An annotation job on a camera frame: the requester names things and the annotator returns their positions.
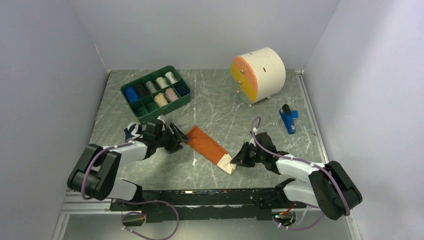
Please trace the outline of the orange cream underwear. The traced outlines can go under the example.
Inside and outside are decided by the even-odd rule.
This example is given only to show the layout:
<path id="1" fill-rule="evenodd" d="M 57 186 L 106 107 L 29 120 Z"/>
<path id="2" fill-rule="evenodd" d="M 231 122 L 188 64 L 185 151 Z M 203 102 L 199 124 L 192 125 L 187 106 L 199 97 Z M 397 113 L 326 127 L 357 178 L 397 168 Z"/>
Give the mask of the orange cream underwear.
<path id="1" fill-rule="evenodd" d="M 234 172 L 237 165 L 231 163 L 233 158 L 230 154 L 197 125 L 194 125 L 186 135 L 189 138 L 188 145 L 196 152 L 228 175 L 231 175 Z"/>

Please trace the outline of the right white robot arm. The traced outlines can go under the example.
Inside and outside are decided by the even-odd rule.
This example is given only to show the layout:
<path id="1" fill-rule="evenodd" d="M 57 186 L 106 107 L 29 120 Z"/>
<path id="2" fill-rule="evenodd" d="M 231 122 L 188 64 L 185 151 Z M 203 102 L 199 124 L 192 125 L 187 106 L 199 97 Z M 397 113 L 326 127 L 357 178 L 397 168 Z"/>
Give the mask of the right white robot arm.
<path id="1" fill-rule="evenodd" d="M 244 142 L 230 162 L 245 168 L 263 164 L 270 172 L 288 176 L 281 184 L 282 189 L 274 195 L 276 204 L 282 208 L 300 202 L 319 208 L 331 220 L 338 220 L 363 201 L 359 189 L 339 162 L 310 162 L 277 151 L 267 132 L 255 135 L 252 142 Z"/>

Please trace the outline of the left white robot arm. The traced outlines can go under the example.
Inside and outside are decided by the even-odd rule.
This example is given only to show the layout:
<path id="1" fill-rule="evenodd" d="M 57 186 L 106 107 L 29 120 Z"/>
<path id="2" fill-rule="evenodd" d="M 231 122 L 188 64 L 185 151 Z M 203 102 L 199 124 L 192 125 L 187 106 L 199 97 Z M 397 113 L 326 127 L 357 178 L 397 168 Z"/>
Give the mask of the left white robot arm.
<path id="1" fill-rule="evenodd" d="M 121 144 L 89 144 L 71 171 L 67 187 L 79 192 L 84 200 L 119 199 L 130 210 L 137 210 L 144 201 L 143 188 L 119 178 L 119 168 L 148 159 L 159 148 L 175 153 L 190 139 L 173 122 L 166 124 L 160 118 L 144 124 L 130 123 L 124 134 L 125 141 Z"/>

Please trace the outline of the navy white crumpled underwear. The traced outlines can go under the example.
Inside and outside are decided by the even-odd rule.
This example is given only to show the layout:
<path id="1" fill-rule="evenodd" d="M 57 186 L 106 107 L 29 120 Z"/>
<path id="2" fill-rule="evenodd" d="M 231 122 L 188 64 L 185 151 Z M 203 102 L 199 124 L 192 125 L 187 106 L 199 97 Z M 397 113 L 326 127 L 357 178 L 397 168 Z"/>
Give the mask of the navy white crumpled underwear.
<path id="1" fill-rule="evenodd" d="M 143 127 L 138 122 L 131 122 L 125 129 L 125 142 L 141 137 L 143 134 Z"/>

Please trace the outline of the pink rolled underwear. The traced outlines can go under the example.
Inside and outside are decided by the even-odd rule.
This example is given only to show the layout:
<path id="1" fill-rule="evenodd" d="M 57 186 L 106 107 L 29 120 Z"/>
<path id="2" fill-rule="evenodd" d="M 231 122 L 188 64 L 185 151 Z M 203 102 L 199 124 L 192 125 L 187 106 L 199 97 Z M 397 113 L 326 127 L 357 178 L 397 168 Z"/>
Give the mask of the pink rolled underwear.
<path id="1" fill-rule="evenodd" d="M 175 102 L 176 100 L 179 99 L 178 95 L 176 94 L 173 88 L 167 88 L 165 90 L 165 94 L 171 102 Z"/>

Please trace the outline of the beige rolled underwear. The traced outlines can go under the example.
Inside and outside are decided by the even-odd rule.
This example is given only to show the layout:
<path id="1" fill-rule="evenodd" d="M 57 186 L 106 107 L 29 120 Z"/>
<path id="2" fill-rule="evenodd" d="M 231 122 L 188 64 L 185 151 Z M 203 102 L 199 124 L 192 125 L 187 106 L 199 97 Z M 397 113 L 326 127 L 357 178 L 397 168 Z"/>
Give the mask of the beige rolled underwear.
<path id="1" fill-rule="evenodd" d="M 166 99 L 166 97 L 164 96 L 163 93 L 158 93 L 155 97 L 154 97 L 154 101 L 156 102 L 156 104 L 162 108 L 166 105 L 169 104 L 168 100 Z"/>

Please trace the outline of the navy rolled underwear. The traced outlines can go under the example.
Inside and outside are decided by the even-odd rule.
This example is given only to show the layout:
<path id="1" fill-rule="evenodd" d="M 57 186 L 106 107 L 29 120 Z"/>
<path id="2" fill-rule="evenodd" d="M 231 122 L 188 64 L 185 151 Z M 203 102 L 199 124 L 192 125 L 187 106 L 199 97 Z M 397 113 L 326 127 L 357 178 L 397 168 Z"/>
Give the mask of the navy rolled underwear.
<path id="1" fill-rule="evenodd" d="M 183 82 L 177 82 L 174 84 L 174 88 L 180 97 L 187 96 L 191 93 L 190 88 Z"/>

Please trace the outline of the grey rolled underwear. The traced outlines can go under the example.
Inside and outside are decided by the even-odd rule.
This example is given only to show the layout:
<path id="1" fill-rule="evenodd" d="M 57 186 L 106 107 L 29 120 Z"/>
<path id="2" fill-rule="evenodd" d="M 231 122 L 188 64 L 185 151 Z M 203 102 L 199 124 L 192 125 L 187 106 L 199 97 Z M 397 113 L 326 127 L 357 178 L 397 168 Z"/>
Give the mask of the grey rolled underwear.
<path id="1" fill-rule="evenodd" d="M 152 81 L 147 81 L 145 85 L 152 94 L 158 91 L 156 85 Z"/>

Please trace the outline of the black rolled underwear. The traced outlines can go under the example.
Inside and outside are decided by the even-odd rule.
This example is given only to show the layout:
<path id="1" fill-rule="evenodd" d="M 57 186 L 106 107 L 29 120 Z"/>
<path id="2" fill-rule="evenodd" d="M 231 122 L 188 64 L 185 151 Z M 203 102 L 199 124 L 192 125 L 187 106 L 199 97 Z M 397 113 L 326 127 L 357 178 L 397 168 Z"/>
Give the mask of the black rolled underwear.
<path id="1" fill-rule="evenodd" d="M 140 99 L 145 98 L 151 94 L 149 89 L 142 82 L 136 84 L 134 89 Z"/>

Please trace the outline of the cream rolled underwear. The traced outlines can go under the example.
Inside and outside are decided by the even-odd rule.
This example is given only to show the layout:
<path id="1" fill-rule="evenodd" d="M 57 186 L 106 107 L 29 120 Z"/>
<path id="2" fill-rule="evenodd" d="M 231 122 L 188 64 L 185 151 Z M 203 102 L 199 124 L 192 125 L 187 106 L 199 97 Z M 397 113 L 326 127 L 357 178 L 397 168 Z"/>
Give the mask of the cream rolled underwear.
<path id="1" fill-rule="evenodd" d="M 155 79 L 155 81 L 161 89 L 165 89 L 169 86 L 167 80 L 164 77 L 158 77 Z"/>

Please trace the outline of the blue rolled underwear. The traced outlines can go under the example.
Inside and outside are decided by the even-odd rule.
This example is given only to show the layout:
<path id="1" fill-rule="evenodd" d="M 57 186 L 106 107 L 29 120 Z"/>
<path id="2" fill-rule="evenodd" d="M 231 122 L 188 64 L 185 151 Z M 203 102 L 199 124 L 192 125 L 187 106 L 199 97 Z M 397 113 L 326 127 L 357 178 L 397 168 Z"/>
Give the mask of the blue rolled underwear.
<path id="1" fill-rule="evenodd" d="M 140 100 L 139 95 L 137 94 L 134 87 L 130 86 L 124 90 L 124 95 L 128 103 L 135 103 Z"/>

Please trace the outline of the white rolled underwear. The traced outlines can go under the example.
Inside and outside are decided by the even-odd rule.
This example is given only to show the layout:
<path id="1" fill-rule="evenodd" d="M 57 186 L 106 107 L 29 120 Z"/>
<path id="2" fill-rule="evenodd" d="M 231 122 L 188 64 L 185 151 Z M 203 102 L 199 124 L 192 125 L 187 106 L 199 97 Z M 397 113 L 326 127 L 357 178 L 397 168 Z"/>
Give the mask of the white rolled underwear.
<path id="1" fill-rule="evenodd" d="M 173 85 L 176 84 L 178 82 L 178 79 L 175 77 L 175 75 L 173 74 L 173 72 L 168 71 L 165 73 L 165 77 L 169 80 L 169 82 Z"/>

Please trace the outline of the green divided storage tray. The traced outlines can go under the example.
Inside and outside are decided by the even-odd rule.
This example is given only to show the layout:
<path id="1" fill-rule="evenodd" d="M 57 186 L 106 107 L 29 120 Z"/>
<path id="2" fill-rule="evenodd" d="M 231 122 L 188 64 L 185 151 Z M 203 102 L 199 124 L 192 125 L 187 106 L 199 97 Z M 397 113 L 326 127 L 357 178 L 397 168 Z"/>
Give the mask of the green divided storage tray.
<path id="1" fill-rule="evenodd" d="M 120 87 L 120 92 L 122 93 L 122 95 L 124 96 L 124 99 L 128 105 L 128 107 L 130 108 L 132 114 L 136 117 L 136 119 L 141 122 L 147 122 L 148 120 L 151 119 L 155 119 L 160 115 L 167 115 L 177 109 L 182 108 L 183 106 L 187 105 L 190 101 L 191 101 L 191 93 L 192 93 L 192 89 L 190 88 L 190 94 L 184 96 L 184 97 L 180 97 L 179 94 L 177 93 L 177 91 L 174 88 L 174 84 L 171 84 L 169 82 L 169 80 L 166 78 L 165 73 L 167 72 L 173 72 L 173 74 L 175 75 L 175 77 L 178 79 L 178 83 L 185 83 L 188 87 L 189 85 L 187 84 L 187 82 L 185 81 L 185 79 L 182 77 L 182 75 L 176 70 L 176 68 L 172 65 L 167 65 L 165 67 L 162 67 L 160 69 L 154 70 L 151 73 L 148 73 L 142 77 L 139 77 L 133 81 L 130 81 L 124 85 L 122 85 Z M 156 78 L 158 77 L 164 77 L 167 80 L 167 83 L 169 84 L 169 86 L 167 88 L 161 89 L 159 87 L 159 85 L 156 83 Z M 144 98 L 139 98 L 138 101 L 134 102 L 134 103 L 128 103 L 124 91 L 126 88 L 128 87 L 134 87 L 135 85 L 137 85 L 138 83 L 143 83 L 146 86 L 146 82 L 148 81 L 152 81 L 156 88 L 157 88 L 157 92 L 155 93 L 150 93 L 150 95 L 144 97 Z M 173 88 L 175 93 L 178 95 L 179 99 L 171 102 L 166 93 L 165 90 L 168 88 Z M 168 104 L 164 107 L 159 107 L 155 100 L 154 97 L 159 94 L 159 93 L 163 93 L 164 96 L 166 97 Z"/>

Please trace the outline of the blue black hand tool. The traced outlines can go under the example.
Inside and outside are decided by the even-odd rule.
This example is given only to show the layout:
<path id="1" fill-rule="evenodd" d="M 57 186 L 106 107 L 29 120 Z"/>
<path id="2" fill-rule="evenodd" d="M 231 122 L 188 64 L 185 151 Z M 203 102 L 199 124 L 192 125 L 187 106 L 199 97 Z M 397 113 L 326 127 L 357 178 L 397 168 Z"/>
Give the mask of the blue black hand tool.
<path id="1" fill-rule="evenodd" d="M 280 117 L 289 135 L 296 133 L 295 120 L 299 117 L 298 111 L 291 109 L 288 104 L 284 104 L 279 109 Z"/>

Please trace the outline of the round cream drawer cabinet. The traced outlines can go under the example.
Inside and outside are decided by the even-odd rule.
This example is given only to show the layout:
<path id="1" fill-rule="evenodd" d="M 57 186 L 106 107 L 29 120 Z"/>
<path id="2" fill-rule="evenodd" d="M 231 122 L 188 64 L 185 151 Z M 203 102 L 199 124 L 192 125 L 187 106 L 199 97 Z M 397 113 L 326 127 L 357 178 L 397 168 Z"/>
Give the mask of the round cream drawer cabinet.
<path id="1" fill-rule="evenodd" d="M 236 95 L 249 107 L 279 93 L 286 81 L 285 65 L 269 47 L 236 56 L 230 74 Z"/>

